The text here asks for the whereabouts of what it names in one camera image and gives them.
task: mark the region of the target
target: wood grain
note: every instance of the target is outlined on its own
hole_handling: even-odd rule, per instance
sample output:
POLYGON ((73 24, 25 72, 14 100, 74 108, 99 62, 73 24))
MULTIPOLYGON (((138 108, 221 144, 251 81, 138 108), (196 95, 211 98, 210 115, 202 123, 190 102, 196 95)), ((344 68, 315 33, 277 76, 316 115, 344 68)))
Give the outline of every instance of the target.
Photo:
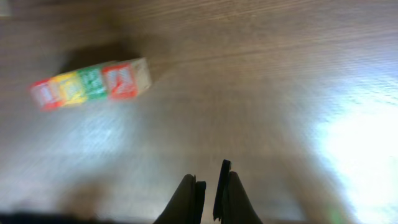
POLYGON ((150 223, 196 174, 208 186, 202 223, 213 223, 229 159, 264 223, 398 219, 387 194, 398 183, 387 150, 397 146, 397 1, 12 7, 0 20, 1 210, 150 223), (136 100, 41 113, 28 94, 76 58, 133 55, 155 80, 136 100))

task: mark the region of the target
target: row of blocks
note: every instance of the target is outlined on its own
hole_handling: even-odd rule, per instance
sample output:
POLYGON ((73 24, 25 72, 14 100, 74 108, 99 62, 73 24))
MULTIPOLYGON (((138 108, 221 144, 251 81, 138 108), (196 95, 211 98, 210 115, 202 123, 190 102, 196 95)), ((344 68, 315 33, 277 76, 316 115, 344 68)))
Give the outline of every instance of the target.
POLYGON ((108 62, 41 80, 30 87, 42 110, 54 110, 102 98, 134 98, 151 86, 144 58, 108 62))

